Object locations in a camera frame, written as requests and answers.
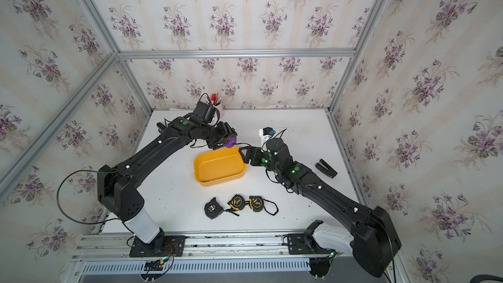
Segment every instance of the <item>metal vent grille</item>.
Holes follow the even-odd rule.
[[[218,259],[218,260],[175,260],[168,273],[243,273],[243,272],[280,272],[310,271],[309,258],[262,258],[262,259]],[[88,261],[83,275],[103,274],[144,274],[146,261]],[[161,274],[171,262],[164,265],[162,271],[150,271]]]

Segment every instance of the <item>white arm segment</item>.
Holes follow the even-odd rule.
[[[327,223],[320,224],[313,233],[316,243],[325,249],[335,249],[348,255],[353,255],[353,249],[349,243],[353,236],[345,228],[330,226]]]

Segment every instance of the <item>black cable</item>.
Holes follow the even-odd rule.
[[[203,95],[205,95],[205,94],[206,94],[206,96],[207,96],[207,97],[210,97],[210,96],[208,95],[208,93],[203,93],[203,94],[201,94],[201,97],[199,98],[199,101],[201,101],[201,98],[203,98]]]
[[[380,227],[384,230],[384,232],[386,233],[386,237],[388,238],[388,241],[389,241],[389,249],[391,251],[391,263],[393,265],[393,280],[394,282],[396,283],[396,272],[395,272],[395,257],[393,256],[393,245],[391,243],[391,238],[389,238],[389,234],[388,234],[388,231],[386,230],[386,228],[384,227],[384,225],[382,225],[381,222],[379,222],[378,219],[376,219],[375,217],[372,217],[371,215],[369,215],[369,217],[371,217],[375,222],[377,222]]]
[[[71,217],[68,216],[68,214],[66,214],[65,212],[63,212],[63,209],[61,208],[61,205],[59,204],[59,190],[61,189],[61,186],[63,186],[64,182],[66,181],[66,179],[68,179],[70,176],[76,174],[76,173],[79,173],[79,172],[92,172],[92,173],[97,173],[97,174],[111,174],[111,173],[117,173],[117,172],[120,172],[121,170],[124,170],[125,168],[123,169],[119,169],[119,170],[116,170],[114,172],[98,172],[98,171],[95,171],[95,170],[90,170],[90,169],[79,169],[71,174],[69,174],[68,176],[65,177],[65,179],[63,179],[63,181],[59,184],[59,187],[58,187],[58,190],[56,191],[56,204],[58,205],[58,209],[61,211],[61,213],[66,216],[69,220],[71,221],[74,221],[76,223],[79,223],[79,224],[85,224],[85,225],[95,225],[95,224],[101,224],[101,223],[104,223],[104,222],[108,222],[108,221],[113,221],[113,220],[120,220],[118,217],[114,217],[113,219],[108,219],[108,220],[104,220],[104,221],[101,221],[101,222],[93,222],[93,223],[86,223],[86,222],[81,222],[81,221],[77,221],[76,219],[73,219]]]
[[[266,168],[266,175],[267,175],[267,178],[269,178],[269,180],[271,180],[273,183],[275,184],[279,184],[280,182],[279,181],[273,181],[270,177],[269,177],[269,173],[268,172],[268,169]]]
[[[126,245],[128,245],[130,248],[133,248],[133,246],[129,245],[129,241],[131,240],[131,238],[134,238],[134,235],[126,240]]]
[[[271,200],[266,200],[266,199],[264,199],[264,201],[270,202],[270,203],[272,203],[272,204],[274,204],[274,205],[276,206],[276,212],[275,212],[275,213],[271,213],[271,212],[267,211],[267,208],[266,208],[266,206],[264,205],[264,210],[266,210],[266,212],[267,212],[267,213],[269,213],[269,214],[270,214],[270,215],[272,215],[272,216],[275,216],[276,214],[278,214],[278,212],[280,212],[280,209],[278,208],[278,205],[277,205],[277,204],[275,204],[275,203],[274,203],[274,202],[272,202]]]

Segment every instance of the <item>purple object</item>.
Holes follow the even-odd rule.
[[[229,142],[227,142],[223,146],[230,149],[236,144],[236,142],[236,137],[230,137]]]

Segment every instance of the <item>pen holder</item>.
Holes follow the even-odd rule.
[[[220,120],[222,120],[222,117],[223,117],[223,104],[220,103],[217,106],[215,106],[215,108],[220,112]]]

